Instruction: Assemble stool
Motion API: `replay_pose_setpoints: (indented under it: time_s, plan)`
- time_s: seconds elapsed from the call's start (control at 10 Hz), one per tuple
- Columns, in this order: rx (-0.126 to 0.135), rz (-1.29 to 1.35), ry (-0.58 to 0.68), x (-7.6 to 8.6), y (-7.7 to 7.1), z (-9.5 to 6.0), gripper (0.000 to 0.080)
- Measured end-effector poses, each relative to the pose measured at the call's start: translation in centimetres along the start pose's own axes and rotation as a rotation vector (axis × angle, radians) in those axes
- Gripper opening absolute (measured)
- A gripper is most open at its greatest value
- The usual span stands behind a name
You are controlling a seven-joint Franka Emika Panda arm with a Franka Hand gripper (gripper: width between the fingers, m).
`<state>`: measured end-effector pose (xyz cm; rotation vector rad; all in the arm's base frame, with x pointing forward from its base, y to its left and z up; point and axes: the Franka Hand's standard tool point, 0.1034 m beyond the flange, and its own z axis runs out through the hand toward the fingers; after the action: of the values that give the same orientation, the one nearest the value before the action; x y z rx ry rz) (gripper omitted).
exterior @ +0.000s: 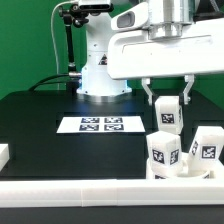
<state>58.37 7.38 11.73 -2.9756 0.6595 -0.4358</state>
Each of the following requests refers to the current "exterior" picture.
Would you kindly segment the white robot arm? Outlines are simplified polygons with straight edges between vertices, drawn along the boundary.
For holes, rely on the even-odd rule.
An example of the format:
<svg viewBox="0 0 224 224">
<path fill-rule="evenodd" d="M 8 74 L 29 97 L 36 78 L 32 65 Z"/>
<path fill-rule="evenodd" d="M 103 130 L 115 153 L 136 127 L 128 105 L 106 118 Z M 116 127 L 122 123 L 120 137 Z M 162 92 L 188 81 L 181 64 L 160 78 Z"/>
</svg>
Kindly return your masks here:
<svg viewBox="0 0 224 224">
<path fill-rule="evenodd" d="M 224 72 L 224 0 L 80 0 L 91 19 L 78 92 L 129 93 L 130 79 Z"/>
</svg>

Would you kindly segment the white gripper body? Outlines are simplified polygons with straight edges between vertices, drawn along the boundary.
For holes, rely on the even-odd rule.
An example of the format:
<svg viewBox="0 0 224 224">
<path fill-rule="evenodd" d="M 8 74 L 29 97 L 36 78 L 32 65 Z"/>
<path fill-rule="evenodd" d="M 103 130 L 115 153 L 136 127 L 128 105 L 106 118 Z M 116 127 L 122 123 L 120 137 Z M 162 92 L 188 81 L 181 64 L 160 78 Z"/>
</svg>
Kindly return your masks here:
<svg viewBox="0 0 224 224">
<path fill-rule="evenodd" d="M 111 78 L 224 72 L 224 13 L 193 9 L 191 1 L 143 1 L 112 18 Z"/>
</svg>

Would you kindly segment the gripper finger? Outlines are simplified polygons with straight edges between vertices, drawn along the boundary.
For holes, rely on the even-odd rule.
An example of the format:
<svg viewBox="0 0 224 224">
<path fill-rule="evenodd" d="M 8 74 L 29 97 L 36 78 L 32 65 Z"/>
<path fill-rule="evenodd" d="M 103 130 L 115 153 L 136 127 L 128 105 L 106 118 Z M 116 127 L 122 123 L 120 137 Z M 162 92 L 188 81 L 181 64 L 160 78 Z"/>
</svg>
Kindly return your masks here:
<svg viewBox="0 0 224 224">
<path fill-rule="evenodd" d="M 195 76 L 193 74 L 185 75 L 184 81 L 185 81 L 185 87 L 184 87 L 183 91 L 179 94 L 179 102 L 181 105 L 187 105 L 191 100 L 189 93 L 194 84 Z"/>
<path fill-rule="evenodd" d="M 141 79 L 141 85 L 142 85 L 142 88 L 144 89 L 144 91 L 146 92 L 146 94 L 148 96 L 148 103 L 150 105 L 152 105 L 153 104 L 154 92 L 151 89 L 151 79 L 150 78 L 142 78 Z"/>
</svg>

